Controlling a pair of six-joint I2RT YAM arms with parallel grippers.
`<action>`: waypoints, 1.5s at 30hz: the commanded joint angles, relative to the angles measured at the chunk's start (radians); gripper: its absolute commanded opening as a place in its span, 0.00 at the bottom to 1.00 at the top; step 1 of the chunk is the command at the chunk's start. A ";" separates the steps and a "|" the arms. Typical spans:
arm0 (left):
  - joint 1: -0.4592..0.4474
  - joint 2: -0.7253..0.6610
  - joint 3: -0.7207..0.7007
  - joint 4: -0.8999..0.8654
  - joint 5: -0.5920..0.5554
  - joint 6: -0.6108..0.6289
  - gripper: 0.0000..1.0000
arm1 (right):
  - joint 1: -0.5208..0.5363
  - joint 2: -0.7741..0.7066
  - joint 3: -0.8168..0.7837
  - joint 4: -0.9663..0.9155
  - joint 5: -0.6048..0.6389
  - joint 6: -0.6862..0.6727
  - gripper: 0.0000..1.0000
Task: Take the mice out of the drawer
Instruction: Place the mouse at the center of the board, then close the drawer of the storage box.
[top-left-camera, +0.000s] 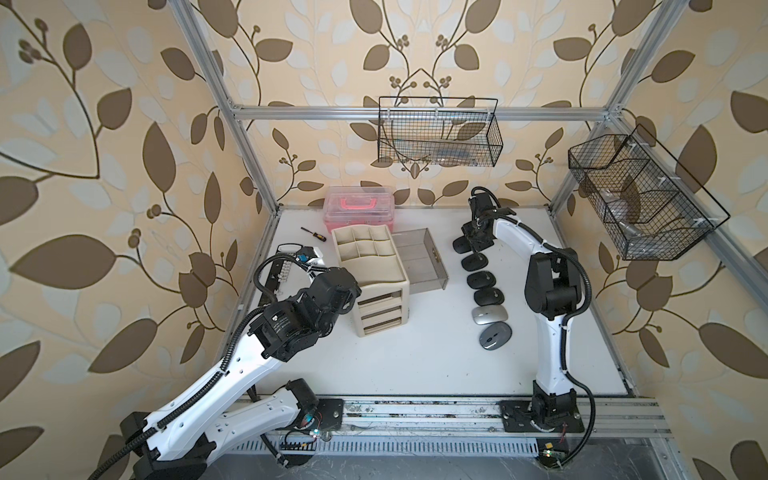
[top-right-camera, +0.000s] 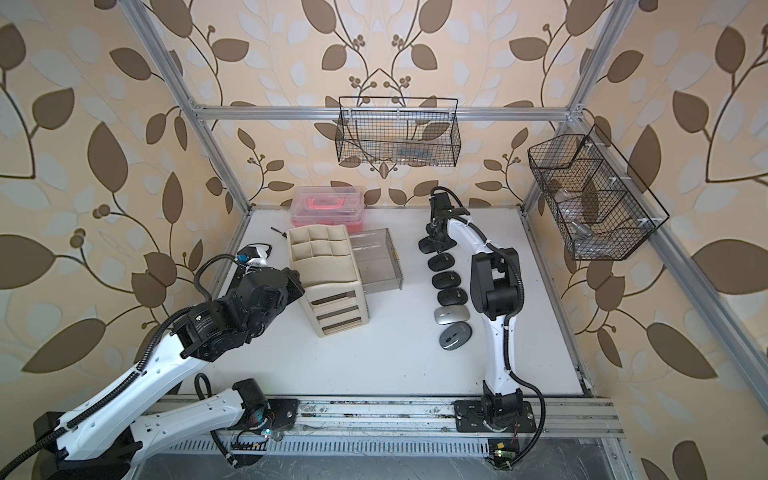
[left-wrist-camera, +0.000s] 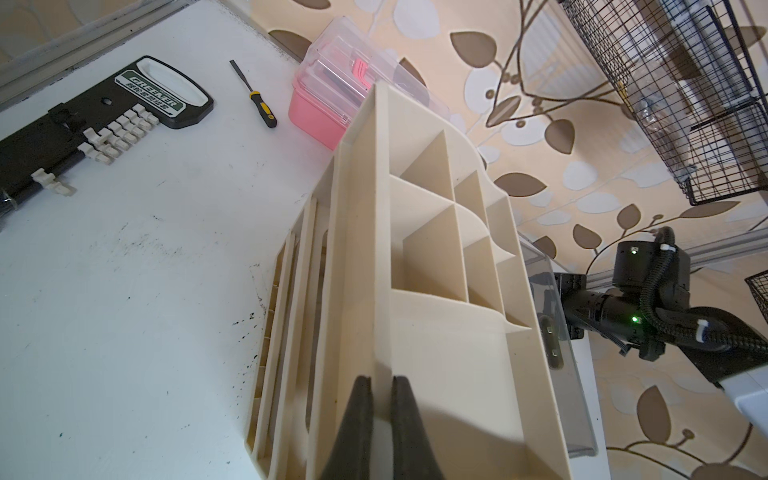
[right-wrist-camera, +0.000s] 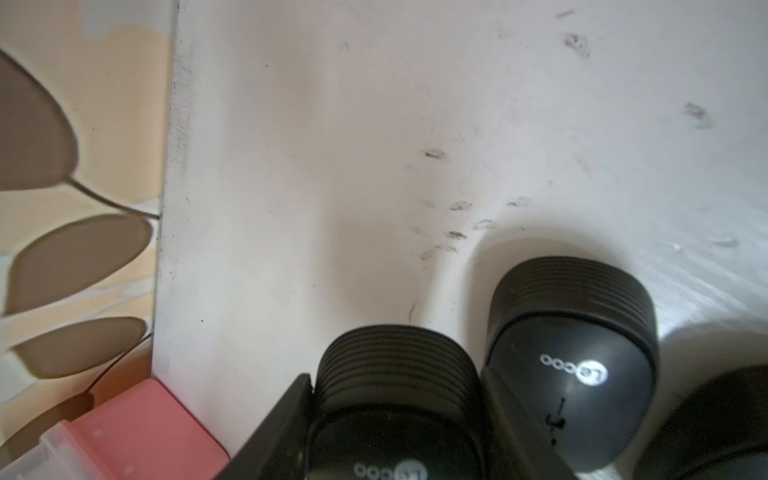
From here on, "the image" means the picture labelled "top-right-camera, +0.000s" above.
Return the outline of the black computer mouse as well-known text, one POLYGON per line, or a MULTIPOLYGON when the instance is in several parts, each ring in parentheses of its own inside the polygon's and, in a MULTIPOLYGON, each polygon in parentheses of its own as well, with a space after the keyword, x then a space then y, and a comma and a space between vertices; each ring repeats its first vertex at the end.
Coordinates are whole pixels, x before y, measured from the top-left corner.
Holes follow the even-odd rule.
POLYGON ((423 254, 433 254, 437 252, 437 247, 434 240, 427 236, 418 241, 418 249, 423 254))
POLYGON ((458 288, 461 285, 462 280, 460 275, 455 271, 442 271, 436 273, 432 277, 431 283, 434 288, 438 290, 445 290, 458 288))
POLYGON ((465 305, 468 299, 468 294, 461 287, 442 289, 437 294, 437 301, 443 307, 465 305))
POLYGON ((442 272, 455 265, 455 259, 449 252, 434 255, 427 261, 428 268, 433 272, 442 272))

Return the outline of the beige drawer organizer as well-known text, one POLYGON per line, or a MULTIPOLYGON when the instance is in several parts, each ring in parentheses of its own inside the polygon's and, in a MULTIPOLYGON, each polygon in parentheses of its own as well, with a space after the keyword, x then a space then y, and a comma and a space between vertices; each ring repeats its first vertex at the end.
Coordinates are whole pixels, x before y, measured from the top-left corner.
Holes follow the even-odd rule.
POLYGON ((287 233, 290 268, 299 273, 300 304, 320 337, 370 322, 362 277, 344 225, 314 224, 287 233))

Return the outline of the grey top drawer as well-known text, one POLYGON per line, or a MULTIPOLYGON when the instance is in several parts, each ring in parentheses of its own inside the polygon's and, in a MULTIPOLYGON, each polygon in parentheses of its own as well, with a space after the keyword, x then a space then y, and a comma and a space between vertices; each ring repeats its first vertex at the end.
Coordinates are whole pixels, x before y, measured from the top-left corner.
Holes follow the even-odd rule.
POLYGON ((350 235, 355 261, 367 295, 403 288, 403 273, 387 228, 350 235))

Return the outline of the silver computer mouse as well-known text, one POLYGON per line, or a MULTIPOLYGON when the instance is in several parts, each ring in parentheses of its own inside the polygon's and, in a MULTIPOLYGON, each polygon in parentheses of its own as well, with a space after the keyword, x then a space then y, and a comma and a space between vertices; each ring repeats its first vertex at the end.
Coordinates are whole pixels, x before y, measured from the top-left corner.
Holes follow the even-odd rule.
POLYGON ((471 314, 465 305, 441 306, 434 311, 434 320, 438 325, 450 325, 467 322, 471 314))

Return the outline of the dark grey computer mouse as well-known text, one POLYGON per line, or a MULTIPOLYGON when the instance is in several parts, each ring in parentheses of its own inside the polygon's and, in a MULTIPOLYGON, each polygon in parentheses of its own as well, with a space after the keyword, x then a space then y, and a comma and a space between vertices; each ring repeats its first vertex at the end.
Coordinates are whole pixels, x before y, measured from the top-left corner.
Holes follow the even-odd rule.
POLYGON ((472 327, 467 322, 452 323, 441 332, 439 344, 446 351, 454 351, 465 345, 472 335, 472 327))

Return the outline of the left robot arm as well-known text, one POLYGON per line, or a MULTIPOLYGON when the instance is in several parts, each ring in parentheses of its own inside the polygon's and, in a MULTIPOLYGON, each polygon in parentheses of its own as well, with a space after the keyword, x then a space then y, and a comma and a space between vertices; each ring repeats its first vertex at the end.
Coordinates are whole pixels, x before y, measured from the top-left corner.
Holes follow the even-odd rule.
POLYGON ((35 443, 2 468, 2 478, 36 457, 43 479, 122 479, 190 436, 230 428, 271 433, 277 415, 254 379, 206 393, 202 371, 263 335, 305 290, 299 272, 268 266, 254 245, 226 258, 243 272, 234 288, 214 298, 194 276, 203 301, 170 315, 137 362, 94 397, 39 417, 35 443))

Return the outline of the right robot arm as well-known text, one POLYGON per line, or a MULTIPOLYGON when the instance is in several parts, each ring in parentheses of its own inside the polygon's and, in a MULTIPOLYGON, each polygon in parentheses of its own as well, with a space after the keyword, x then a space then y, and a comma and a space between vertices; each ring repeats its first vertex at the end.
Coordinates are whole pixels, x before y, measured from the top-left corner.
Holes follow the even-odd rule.
POLYGON ((444 186, 431 189, 428 242, 442 253, 459 246, 470 256, 469 299, 485 322, 487 370, 483 380, 483 421, 493 430, 524 414, 523 390, 541 391, 516 372, 513 343, 517 316, 525 303, 518 252, 502 248, 477 226, 458 196, 444 186))

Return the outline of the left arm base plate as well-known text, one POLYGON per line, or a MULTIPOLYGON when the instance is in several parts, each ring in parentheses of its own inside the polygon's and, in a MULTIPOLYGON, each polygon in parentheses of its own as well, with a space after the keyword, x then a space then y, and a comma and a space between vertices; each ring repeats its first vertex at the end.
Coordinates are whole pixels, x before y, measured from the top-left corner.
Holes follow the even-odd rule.
POLYGON ((299 405, 297 398, 244 402, 243 412, 226 430, 264 432, 291 428, 297 420, 299 405))

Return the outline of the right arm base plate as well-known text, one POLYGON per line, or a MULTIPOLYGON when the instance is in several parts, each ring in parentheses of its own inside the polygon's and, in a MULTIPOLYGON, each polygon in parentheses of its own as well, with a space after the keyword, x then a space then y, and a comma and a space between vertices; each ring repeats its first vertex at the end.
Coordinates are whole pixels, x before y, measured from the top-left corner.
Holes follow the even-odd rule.
POLYGON ((534 433, 537 420, 530 402, 524 401, 522 409, 512 412, 498 423, 488 423, 480 400, 453 402, 456 430, 459 433, 534 433))

